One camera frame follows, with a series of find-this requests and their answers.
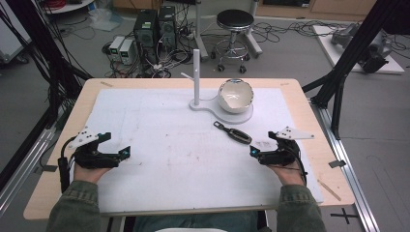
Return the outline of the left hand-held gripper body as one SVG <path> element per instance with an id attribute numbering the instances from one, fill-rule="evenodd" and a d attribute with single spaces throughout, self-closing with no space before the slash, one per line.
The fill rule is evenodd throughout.
<path id="1" fill-rule="evenodd" d="M 84 128 L 73 141 L 69 148 L 74 149 L 73 159 L 83 168 L 114 168 L 118 167 L 122 160 L 116 154 L 103 153 L 98 150 L 101 143 L 98 142 L 98 133 Z"/>

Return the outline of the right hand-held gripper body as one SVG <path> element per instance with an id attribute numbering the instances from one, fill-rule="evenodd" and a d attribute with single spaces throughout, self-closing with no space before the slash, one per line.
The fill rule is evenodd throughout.
<path id="1" fill-rule="evenodd" d="M 288 165 L 301 156 L 297 140 L 314 138 L 313 133 L 290 127 L 277 131 L 277 136 L 280 138 L 280 142 L 277 142 L 277 148 L 274 151 L 260 151 L 257 159 L 260 164 Z"/>

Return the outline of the person's left hand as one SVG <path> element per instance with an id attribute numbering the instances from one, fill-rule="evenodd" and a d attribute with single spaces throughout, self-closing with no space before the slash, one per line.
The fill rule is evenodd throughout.
<path id="1" fill-rule="evenodd" d="M 110 168 L 87 169 L 79 164 L 74 166 L 73 179 L 78 182 L 97 184 L 101 177 L 110 171 Z"/>

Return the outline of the person's right hand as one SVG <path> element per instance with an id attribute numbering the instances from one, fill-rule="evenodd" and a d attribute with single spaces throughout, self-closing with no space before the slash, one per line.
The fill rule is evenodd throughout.
<path id="1" fill-rule="evenodd" d="M 271 164 L 269 168 L 278 176 L 284 186 L 299 185 L 304 186 L 305 181 L 301 174 L 300 167 L 296 161 L 288 165 Z"/>

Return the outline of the wooden table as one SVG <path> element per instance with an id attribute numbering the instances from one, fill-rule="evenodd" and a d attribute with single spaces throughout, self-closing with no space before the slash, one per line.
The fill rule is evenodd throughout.
<path id="1" fill-rule="evenodd" d="M 303 131 L 311 131 L 314 134 L 311 141 L 304 141 L 302 145 L 307 149 L 307 159 L 312 165 L 313 173 L 317 175 L 315 183 L 324 197 L 324 201 L 320 205 L 322 207 L 352 205 L 355 202 L 352 190 L 341 169 L 339 167 L 331 168 L 329 165 L 329 162 L 336 159 L 335 154 L 302 91 L 300 83 L 292 78 L 249 78 L 247 82 L 256 88 L 268 90 L 279 88 L 296 127 Z M 47 163 L 49 165 L 56 164 L 63 143 L 76 135 L 80 128 L 85 125 L 86 118 L 92 111 L 99 91 L 104 89 L 153 90 L 155 88 L 191 90 L 193 84 L 184 78 L 94 78 L 86 81 Z M 341 197 L 341 201 L 336 200 L 328 193 L 317 182 L 318 179 L 335 191 Z M 57 202 L 60 193 L 59 173 L 43 173 L 23 211 L 23 217 L 28 220 L 48 219 L 51 208 Z"/>

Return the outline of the white bowl with jagged rim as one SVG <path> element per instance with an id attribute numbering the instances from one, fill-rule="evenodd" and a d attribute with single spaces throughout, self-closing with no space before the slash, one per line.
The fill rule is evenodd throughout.
<path id="1" fill-rule="evenodd" d="M 253 90 L 242 79 L 228 79 L 219 88 L 218 102 L 220 107 L 229 113 L 246 112 L 253 102 Z"/>

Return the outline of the white foam mat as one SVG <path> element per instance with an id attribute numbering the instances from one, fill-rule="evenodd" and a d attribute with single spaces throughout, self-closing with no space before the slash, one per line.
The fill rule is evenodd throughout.
<path id="1" fill-rule="evenodd" d="M 103 153 L 131 156 L 99 182 L 107 215 L 274 209 L 281 183 L 249 154 L 249 146 L 193 111 L 191 89 L 105 89 L 86 122 L 109 132 Z"/>

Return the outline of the black tape cross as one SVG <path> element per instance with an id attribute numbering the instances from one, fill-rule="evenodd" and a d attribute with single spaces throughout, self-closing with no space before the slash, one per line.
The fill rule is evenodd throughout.
<path id="1" fill-rule="evenodd" d="M 340 213 L 330 213 L 330 216 L 333 218 L 343 218 L 346 224 L 351 224 L 351 218 L 359 218 L 358 215 L 347 214 L 345 208 L 341 208 Z"/>

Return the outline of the grey power supply unit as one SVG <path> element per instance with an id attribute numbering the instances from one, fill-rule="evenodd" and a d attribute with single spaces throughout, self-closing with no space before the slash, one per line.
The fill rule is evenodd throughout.
<path id="1" fill-rule="evenodd" d="M 133 41 L 125 39 L 120 48 L 120 56 L 124 65 L 131 65 L 134 59 Z"/>
<path id="2" fill-rule="evenodd" d="M 108 48 L 110 52 L 110 58 L 115 62 L 121 61 L 120 48 L 124 39 L 124 36 L 117 36 Z"/>

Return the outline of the grey rolling stand leg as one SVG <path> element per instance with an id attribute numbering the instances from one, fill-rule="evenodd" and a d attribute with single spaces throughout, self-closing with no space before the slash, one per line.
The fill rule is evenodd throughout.
<path id="1" fill-rule="evenodd" d="M 208 51 L 205 47 L 205 44 L 201 38 L 201 0 L 194 0 L 195 4 L 195 30 L 194 38 L 199 49 L 200 58 L 202 61 L 207 61 L 209 59 Z"/>
<path id="2" fill-rule="evenodd" d="M 245 36 L 246 40 L 249 44 L 249 47 L 252 51 L 252 54 L 255 58 L 258 58 L 262 53 L 262 49 L 259 46 L 258 42 L 254 38 L 252 34 L 252 25 L 254 23 L 254 17 L 256 15 L 256 10 L 258 7 L 259 0 L 250 0 L 250 6 L 249 6 L 249 11 L 245 13 L 245 24 L 246 24 L 246 29 L 245 29 Z"/>

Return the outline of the white floor board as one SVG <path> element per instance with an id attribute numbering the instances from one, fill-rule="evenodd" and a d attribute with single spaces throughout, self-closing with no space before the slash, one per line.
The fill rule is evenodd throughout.
<path id="1" fill-rule="evenodd" d="M 331 65 L 334 67 L 344 51 L 341 45 L 331 43 L 332 35 L 336 31 L 336 29 L 327 26 L 314 26 L 313 31 L 317 34 L 318 41 L 320 42 L 324 52 L 326 53 Z M 381 67 L 377 71 L 377 73 L 404 73 L 404 69 L 390 55 L 386 57 L 386 60 L 388 61 L 388 63 Z"/>

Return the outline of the clear plastic bag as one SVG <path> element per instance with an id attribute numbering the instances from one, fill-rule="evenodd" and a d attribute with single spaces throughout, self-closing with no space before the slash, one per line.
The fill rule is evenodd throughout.
<path id="1" fill-rule="evenodd" d="M 101 31 L 110 32 L 123 22 L 123 18 L 110 9 L 94 9 L 88 14 L 91 19 L 90 26 Z"/>

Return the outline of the wooden cabinet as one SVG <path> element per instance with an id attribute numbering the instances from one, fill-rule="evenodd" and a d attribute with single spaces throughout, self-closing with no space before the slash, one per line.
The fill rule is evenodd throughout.
<path id="1" fill-rule="evenodd" d="M 376 0 L 260 0 L 256 10 L 259 16 L 362 20 Z"/>

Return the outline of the aluminium rail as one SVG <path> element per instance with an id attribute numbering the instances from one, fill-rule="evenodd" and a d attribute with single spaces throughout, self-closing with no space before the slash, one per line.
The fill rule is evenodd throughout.
<path id="1" fill-rule="evenodd" d="M 373 215 L 372 210 L 366 200 L 366 196 L 362 190 L 359 179 L 354 171 L 353 165 L 348 157 L 348 154 L 340 139 L 337 139 L 335 134 L 331 130 L 332 116 L 326 108 L 320 108 L 315 105 L 312 100 L 308 101 L 321 128 L 327 137 L 328 143 L 332 148 L 336 160 L 338 161 L 338 167 L 341 169 L 348 186 L 352 190 L 355 198 L 354 206 L 358 215 L 358 219 L 361 222 L 365 232 L 380 232 L 380 228 Z"/>
<path id="2" fill-rule="evenodd" d="M 48 108 L 0 172 L 0 218 L 10 208 L 30 174 L 41 163 L 43 155 L 51 149 L 56 132 L 65 126 L 71 111 L 71 108 L 60 108 L 57 119 L 49 122 Z"/>

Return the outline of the white stand with post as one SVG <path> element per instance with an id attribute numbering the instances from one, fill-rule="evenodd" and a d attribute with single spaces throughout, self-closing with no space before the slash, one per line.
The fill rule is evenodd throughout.
<path id="1" fill-rule="evenodd" d="M 193 51 L 193 76 L 182 72 L 182 76 L 193 81 L 193 99 L 190 101 L 190 109 L 194 111 L 208 111 L 217 119 L 231 125 L 239 125 L 248 121 L 253 114 L 253 104 L 243 113 L 233 114 L 222 109 L 218 102 L 218 91 L 212 99 L 200 98 L 200 53 L 199 49 Z"/>

